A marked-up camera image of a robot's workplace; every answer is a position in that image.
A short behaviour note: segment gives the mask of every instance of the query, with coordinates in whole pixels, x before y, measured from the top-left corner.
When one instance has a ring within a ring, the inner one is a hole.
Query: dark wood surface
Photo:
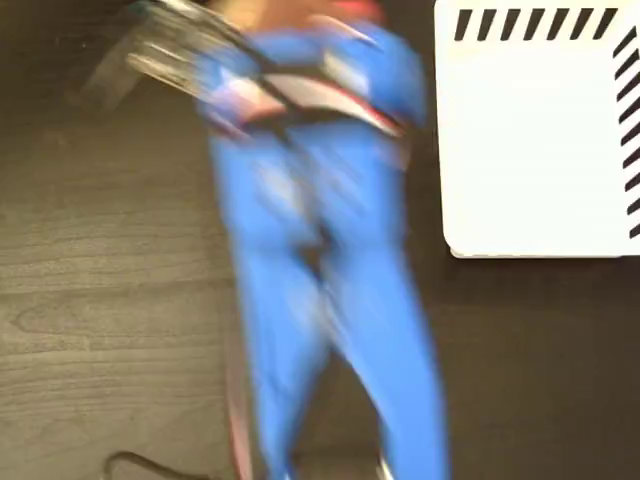
[[[402,6],[392,22],[432,74],[430,14]],[[45,67],[2,97],[15,135],[0,140],[0,478],[90,480],[129,448],[230,479],[221,331],[238,315],[193,105],[147,82],[91,118],[49,101]],[[407,192],[454,478],[635,478],[640,264],[452,259],[433,133]],[[375,433],[334,363],[297,448],[304,478],[373,478]]]

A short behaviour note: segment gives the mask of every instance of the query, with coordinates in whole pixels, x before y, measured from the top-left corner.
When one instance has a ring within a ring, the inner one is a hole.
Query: striped border
[[[492,27],[502,29],[500,33],[501,41],[515,40],[515,38],[511,37],[511,34],[518,21],[527,22],[527,28],[525,29],[522,40],[533,40],[536,33],[538,34],[537,38],[539,38],[540,35],[545,35],[545,38],[547,40],[555,40],[558,36],[558,33],[560,32],[560,28],[564,24],[564,21],[569,14],[569,10],[570,9],[568,8],[557,8],[555,10],[534,8],[529,12],[527,16],[521,15],[521,13],[523,12],[522,9],[510,8],[509,10],[507,10],[506,15],[504,16],[504,24],[496,24],[496,26],[494,27],[493,21],[498,10],[491,8],[485,8],[483,10],[462,9],[458,12],[458,22],[456,24],[454,40],[456,42],[461,42],[465,39],[472,41],[476,40],[479,42],[485,41]],[[480,20],[480,27],[477,34],[476,32],[468,32],[471,16],[474,13],[480,14],[480,12],[482,18]],[[571,29],[571,34],[569,35],[570,40],[578,40],[580,38],[582,32],[585,29],[585,26],[593,17],[593,12],[593,8],[580,9],[580,13],[577,15],[576,22]],[[616,16],[616,13],[618,13],[617,8],[607,8],[604,10],[599,20],[594,18],[593,21],[598,21],[598,26],[593,34],[593,40],[600,40],[604,36],[605,32],[609,28],[609,25],[611,25],[613,18]],[[545,15],[553,15],[553,20],[551,21],[549,30],[547,32],[541,32],[538,30],[538,27],[540,26],[542,17]]]

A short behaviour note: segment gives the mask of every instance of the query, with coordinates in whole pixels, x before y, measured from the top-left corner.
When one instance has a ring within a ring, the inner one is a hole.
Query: figure's arm
[[[427,84],[422,61],[408,45],[398,49],[398,108],[416,127],[427,123]]]

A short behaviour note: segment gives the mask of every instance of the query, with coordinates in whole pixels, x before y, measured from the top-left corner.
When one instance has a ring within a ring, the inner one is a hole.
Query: toy
[[[425,121],[421,67],[402,41],[372,22],[326,20],[331,26],[256,35],[252,45],[269,65],[233,47],[202,63],[201,111],[218,130],[211,150],[245,315],[261,448],[269,478],[291,478],[287,456],[296,427],[334,346],[380,414],[391,474],[444,480],[442,394],[401,251],[395,165],[395,120]],[[265,71],[318,66],[340,88],[318,80],[318,72]],[[267,93],[265,79],[287,100]],[[305,123],[304,107],[345,115]],[[279,120],[275,132],[256,123],[265,115]],[[327,233],[330,245],[314,269],[297,249],[319,247]]]

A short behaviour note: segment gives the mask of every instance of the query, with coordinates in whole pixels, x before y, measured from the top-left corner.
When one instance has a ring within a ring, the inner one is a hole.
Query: black diagonal stripes
[[[495,9],[487,9],[482,12],[482,20],[480,21],[480,30],[478,30],[478,40],[483,42],[487,39],[489,35],[489,30],[491,29],[491,24],[493,23],[493,19],[496,16],[497,10]]]
[[[565,35],[567,34],[563,34],[562,37],[559,37],[559,33],[562,30],[562,26],[564,25],[570,11],[571,9],[569,8],[534,8],[531,10],[510,8],[507,10],[507,14],[504,16],[504,23],[502,25],[494,26],[493,23],[498,10],[494,8],[477,9],[475,11],[472,9],[461,9],[458,11],[458,21],[454,33],[454,40],[456,42],[460,42],[467,39],[469,41],[483,42],[488,38],[491,28],[499,29],[500,40],[503,42],[509,40],[531,41],[536,38],[545,38],[546,40],[553,41],[558,38],[566,38]],[[580,9],[580,13],[578,13],[575,24],[569,25],[569,27],[567,27],[567,31],[570,31],[570,33],[568,34],[570,40],[577,40],[580,38],[588,22],[594,16],[593,13],[593,8]],[[594,20],[598,22],[598,26],[593,35],[594,40],[599,40],[604,36],[616,13],[617,9],[607,8],[604,10],[601,17]],[[471,35],[467,36],[466,33],[469,29],[470,20],[473,15],[480,16],[480,25],[477,27],[477,32],[474,31],[471,33]],[[552,15],[553,19],[551,20],[549,30],[543,32],[539,30],[539,27],[542,18],[545,17],[545,15]],[[522,38],[515,38],[513,36],[513,30],[518,21],[525,22],[526,24],[524,35]]]
[[[460,10],[460,13],[458,14],[458,24],[456,25],[456,33],[454,36],[456,42],[460,42],[464,39],[464,34],[467,32],[472,12],[473,10]]]

